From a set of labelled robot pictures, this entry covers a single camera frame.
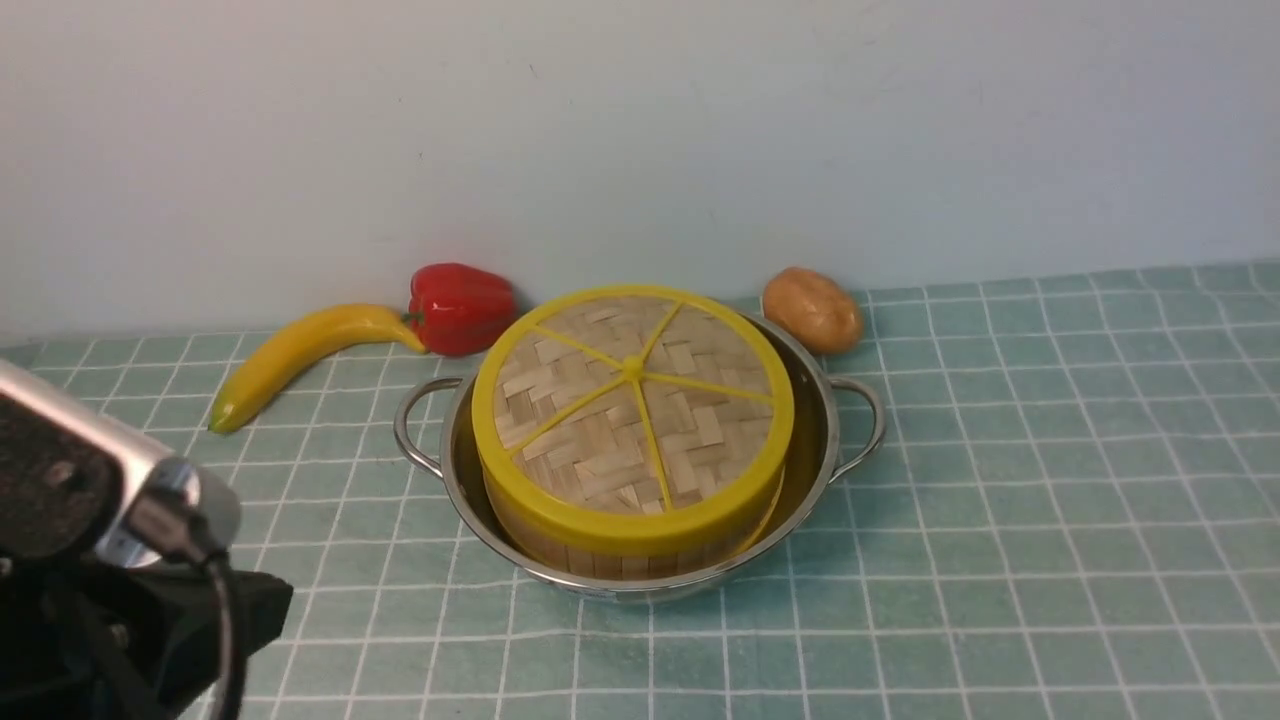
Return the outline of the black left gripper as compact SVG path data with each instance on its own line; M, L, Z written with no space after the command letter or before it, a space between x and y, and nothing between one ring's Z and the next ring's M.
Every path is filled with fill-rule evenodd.
M246 660L276 641L293 587L236 574L238 634L227 651L223 594L189 568L124 570L3 560L5 719L178 719L207 689L211 715L237 719Z

